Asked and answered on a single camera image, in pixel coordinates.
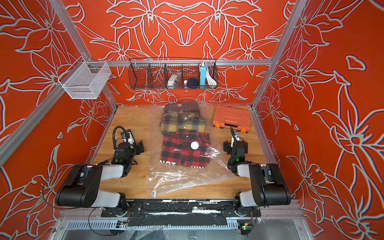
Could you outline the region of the clear plastic vacuum bag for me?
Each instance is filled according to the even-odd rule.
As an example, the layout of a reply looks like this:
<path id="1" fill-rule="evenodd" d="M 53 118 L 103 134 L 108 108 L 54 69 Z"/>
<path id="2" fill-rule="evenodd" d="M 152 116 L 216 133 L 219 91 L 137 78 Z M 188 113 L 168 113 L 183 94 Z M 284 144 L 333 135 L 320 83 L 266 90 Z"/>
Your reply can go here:
<path id="1" fill-rule="evenodd" d="M 233 176 L 212 126 L 213 109 L 204 102 L 149 109 L 149 196 L 212 185 Z"/>

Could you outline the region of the red black plaid shirt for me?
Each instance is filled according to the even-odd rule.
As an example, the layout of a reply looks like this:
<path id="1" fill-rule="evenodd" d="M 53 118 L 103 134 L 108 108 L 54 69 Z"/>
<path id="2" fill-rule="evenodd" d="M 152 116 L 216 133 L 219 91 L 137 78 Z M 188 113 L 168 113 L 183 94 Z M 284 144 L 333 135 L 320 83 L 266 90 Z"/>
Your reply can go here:
<path id="1" fill-rule="evenodd" d="M 198 150 L 193 150 L 190 146 L 194 141 L 200 145 Z M 210 148 L 211 142 L 208 133 L 177 131 L 164 136 L 160 162 L 171 166 L 204 169 L 210 163 L 208 154 Z"/>

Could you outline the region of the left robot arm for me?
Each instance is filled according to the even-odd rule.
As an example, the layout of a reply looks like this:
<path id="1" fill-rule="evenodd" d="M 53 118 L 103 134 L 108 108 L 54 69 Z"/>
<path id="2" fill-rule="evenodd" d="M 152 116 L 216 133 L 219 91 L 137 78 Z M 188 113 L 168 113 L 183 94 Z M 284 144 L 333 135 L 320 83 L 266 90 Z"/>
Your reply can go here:
<path id="1" fill-rule="evenodd" d="M 135 156 L 145 152 L 142 141 L 136 142 L 130 129 L 117 126 L 113 130 L 114 155 L 96 165 L 73 164 L 62 167 L 50 174 L 42 185 L 41 196 L 46 205 L 53 209 L 79 208 L 120 208 L 125 210 L 123 193 L 102 191 L 100 184 L 106 180 L 124 178 L 137 165 Z M 70 170 L 59 191 L 55 202 L 50 204 L 46 193 L 48 181 L 63 171 Z"/>

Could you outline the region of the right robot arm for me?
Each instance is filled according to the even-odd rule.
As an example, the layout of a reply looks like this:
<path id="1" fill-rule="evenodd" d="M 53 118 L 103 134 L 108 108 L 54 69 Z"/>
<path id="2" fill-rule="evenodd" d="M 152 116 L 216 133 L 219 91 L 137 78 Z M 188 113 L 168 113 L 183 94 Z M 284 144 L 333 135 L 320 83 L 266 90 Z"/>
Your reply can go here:
<path id="1" fill-rule="evenodd" d="M 253 163 L 246 160 L 248 143 L 230 128 L 232 139 L 224 142 L 230 156 L 227 169 L 237 177 L 250 180 L 251 189 L 234 197 L 232 209 L 236 213 L 253 211 L 257 207 L 288 206 L 292 197 L 277 164 Z"/>

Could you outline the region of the yellow green plaid shirt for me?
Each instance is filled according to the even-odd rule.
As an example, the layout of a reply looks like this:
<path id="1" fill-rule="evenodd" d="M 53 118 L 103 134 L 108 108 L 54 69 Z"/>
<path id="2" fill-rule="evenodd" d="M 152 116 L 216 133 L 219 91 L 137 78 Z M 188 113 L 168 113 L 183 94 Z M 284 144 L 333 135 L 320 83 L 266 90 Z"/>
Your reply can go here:
<path id="1" fill-rule="evenodd" d="M 177 131 L 196 131 L 204 133 L 206 118 L 193 112 L 168 112 L 161 117 L 160 128 L 163 135 L 170 135 Z"/>

